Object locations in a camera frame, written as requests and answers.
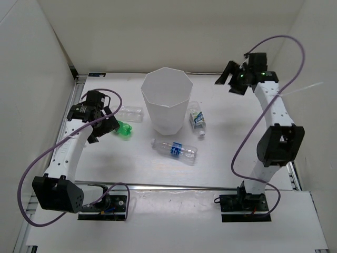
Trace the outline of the clear bottle green blue label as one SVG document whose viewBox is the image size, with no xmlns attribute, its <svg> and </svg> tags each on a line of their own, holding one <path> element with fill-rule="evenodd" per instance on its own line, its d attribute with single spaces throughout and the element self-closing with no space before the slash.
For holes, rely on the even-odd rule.
<svg viewBox="0 0 337 253">
<path fill-rule="evenodd" d="M 199 103 L 196 101 L 189 102 L 187 110 L 189 113 L 189 122 L 193 133 L 196 134 L 199 139 L 204 138 L 206 122 Z"/>
</svg>

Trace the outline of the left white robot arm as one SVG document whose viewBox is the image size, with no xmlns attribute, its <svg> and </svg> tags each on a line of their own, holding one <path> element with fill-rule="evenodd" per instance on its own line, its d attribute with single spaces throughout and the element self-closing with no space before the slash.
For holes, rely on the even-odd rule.
<svg viewBox="0 0 337 253">
<path fill-rule="evenodd" d="M 75 174 L 86 143 L 97 143 L 98 138 L 120 127 L 112 111 L 105 105 L 105 94 L 88 91 L 85 101 L 72 105 L 63 132 L 63 144 L 43 176 L 36 176 L 33 190 L 45 210 L 78 213 L 90 205 L 99 211 L 110 206 L 107 187 L 98 185 L 84 189 L 75 184 Z"/>
</svg>

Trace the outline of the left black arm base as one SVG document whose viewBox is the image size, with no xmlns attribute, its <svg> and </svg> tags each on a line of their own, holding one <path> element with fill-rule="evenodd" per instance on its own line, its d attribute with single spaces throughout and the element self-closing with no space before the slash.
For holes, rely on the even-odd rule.
<svg viewBox="0 0 337 253">
<path fill-rule="evenodd" d="M 82 207 L 77 219 L 80 221 L 126 221 L 130 207 L 131 192 L 127 184 L 115 183 L 81 185 L 84 192 Z"/>
</svg>

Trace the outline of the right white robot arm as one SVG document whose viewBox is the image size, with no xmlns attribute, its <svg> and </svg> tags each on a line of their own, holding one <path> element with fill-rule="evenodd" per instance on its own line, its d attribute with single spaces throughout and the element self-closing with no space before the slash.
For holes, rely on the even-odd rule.
<svg viewBox="0 0 337 253">
<path fill-rule="evenodd" d="M 250 176 L 244 176 L 244 193 L 236 204 L 244 211 L 256 203 L 267 183 L 281 167 L 292 162 L 299 151 L 305 130 L 290 118 L 279 92 L 279 79 L 267 69 L 266 53 L 251 53 L 242 65 L 229 61 L 216 84 L 229 83 L 230 92 L 244 95 L 251 88 L 263 110 L 266 132 L 256 147 L 257 162 Z"/>
</svg>

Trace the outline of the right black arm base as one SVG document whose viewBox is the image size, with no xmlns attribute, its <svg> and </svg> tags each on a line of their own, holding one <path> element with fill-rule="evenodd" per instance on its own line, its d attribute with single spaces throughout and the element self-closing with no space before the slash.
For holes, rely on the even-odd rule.
<svg viewBox="0 0 337 253">
<path fill-rule="evenodd" d="M 221 194 L 213 202 L 220 205 L 223 223 L 272 221 L 265 194 L 247 193 L 244 181 L 236 194 Z"/>
</svg>

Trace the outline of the white octagonal plastic bin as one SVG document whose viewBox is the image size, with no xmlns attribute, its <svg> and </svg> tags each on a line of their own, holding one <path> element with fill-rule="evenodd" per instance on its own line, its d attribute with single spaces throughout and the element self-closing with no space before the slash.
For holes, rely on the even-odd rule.
<svg viewBox="0 0 337 253">
<path fill-rule="evenodd" d="M 163 67 L 146 74 L 141 92 L 153 128 L 161 135 L 181 129 L 193 83 L 184 71 Z"/>
</svg>

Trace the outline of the crushed green plastic bottle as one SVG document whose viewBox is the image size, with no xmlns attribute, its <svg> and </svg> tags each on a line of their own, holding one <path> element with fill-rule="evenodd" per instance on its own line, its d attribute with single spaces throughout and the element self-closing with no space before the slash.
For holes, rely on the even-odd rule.
<svg viewBox="0 0 337 253">
<path fill-rule="evenodd" d="M 113 135 L 119 136 L 122 139 L 129 139 L 132 135 L 132 126 L 128 123 L 118 121 L 119 127 L 112 131 Z"/>
</svg>

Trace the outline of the clear flattened plastic bottle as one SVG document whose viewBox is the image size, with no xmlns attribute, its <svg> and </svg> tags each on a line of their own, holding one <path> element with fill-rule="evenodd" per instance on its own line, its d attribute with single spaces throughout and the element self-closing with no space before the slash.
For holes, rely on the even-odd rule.
<svg viewBox="0 0 337 253">
<path fill-rule="evenodd" d="M 142 107 L 138 106 L 121 106 L 114 115 L 117 120 L 122 122 L 142 123 L 144 112 Z"/>
</svg>

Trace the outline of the aluminium frame rail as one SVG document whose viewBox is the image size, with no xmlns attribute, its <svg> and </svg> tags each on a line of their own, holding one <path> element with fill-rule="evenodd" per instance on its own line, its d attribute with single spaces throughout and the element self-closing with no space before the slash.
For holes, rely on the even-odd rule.
<svg viewBox="0 0 337 253">
<path fill-rule="evenodd" d="M 114 182 L 99 182 L 99 181 L 75 181 L 75 184 L 99 184 L 111 186 Z M 236 191 L 236 188 L 227 187 L 205 187 L 205 186 L 178 186 L 169 184 L 141 184 L 141 183 L 126 183 L 131 190 L 216 190 L 216 191 Z"/>
</svg>

